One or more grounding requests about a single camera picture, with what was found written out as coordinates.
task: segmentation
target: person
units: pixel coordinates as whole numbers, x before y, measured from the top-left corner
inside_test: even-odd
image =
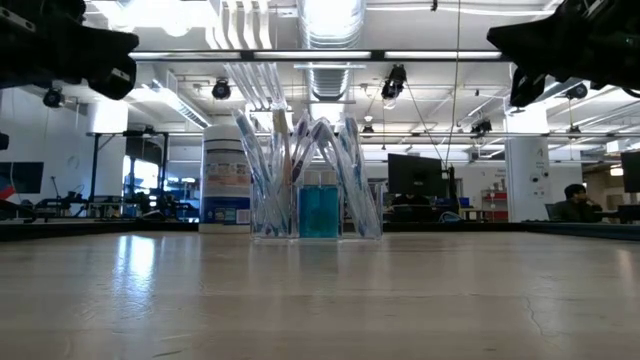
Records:
[[[429,199],[422,195],[402,194],[391,202],[391,206],[397,205],[430,205]]]
[[[580,184],[572,184],[564,189],[567,200],[561,201],[551,209],[551,221],[573,223],[595,223],[602,220],[596,212],[602,207],[587,195],[587,189]]]

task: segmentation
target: blue liquid container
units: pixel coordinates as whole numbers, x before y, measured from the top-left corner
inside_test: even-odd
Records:
[[[298,190],[300,238],[337,239],[340,237],[340,191],[335,184],[313,184],[314,175],[305,176],[305,185]]]

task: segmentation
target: spotlight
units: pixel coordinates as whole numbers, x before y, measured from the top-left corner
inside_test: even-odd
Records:
[[[489,119],[480,120],[475,126],[471,128],[471,132],[478,135],[484,135],[493,130],[491,121]]]
[[[231,96],[231,88],[229,87],[229,79],[218,78],[216,84],[211,91],[214,99],[227,100]]]
[[[571,125],[569,130],[567,130],[567,134],[582,134],[582,130],[580,130],[579,126]],[[576,140],[579,138],[580,138],[579,136],[569,136],[570,140]]]
[[[567,90],[567,92],[564,94],[564,97],[566,97],[569,100],[584,99],[585,97],[587,97],[588,94],[589,94],[589,89],[584,84],[580,84],[576,87],[573,87]]]
[[[42,98],[42,103],[52,109],[59,109],[64,106],[66,99],[64,95],[62,95],[62,89],[51,88],[44,94],[44,98]]]
[[[382,87],[382,98],[384,100],[393,100],[397,98],[400,93],[402,93],[402,90],[404,90],[404,83],[406,81],[407,72],[404,70],[404,65],[393,65],[393,69]]]

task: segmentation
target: computer monitor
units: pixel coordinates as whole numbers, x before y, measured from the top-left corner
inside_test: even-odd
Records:
[[[640,192],[640,152],[626,152],[621,154],[622,170],[624,170],[624,191],[627,193]]]
[[[423,196],[447,196],[442,161],[407,155],[388,155],[389,192]]]

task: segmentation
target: white column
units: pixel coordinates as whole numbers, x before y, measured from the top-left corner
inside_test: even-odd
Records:
[[[508,133],[548,132],[546,108],[534,104],[523,113],[508,115],[505,130]],[[509,221],[547,220],[545,204],[553,201],[547,138],[508,138],[505,152]]]
[[[127,130],[129,107],[124,101],[103,101],[89,104],[87,116],[92,132],[119,133]],[[122,193],[122,164],[127,141],[123,137],[109,138],[104,135],[100,139],[100,144],[109,143],[98,152],[97,196],[120,196]]]

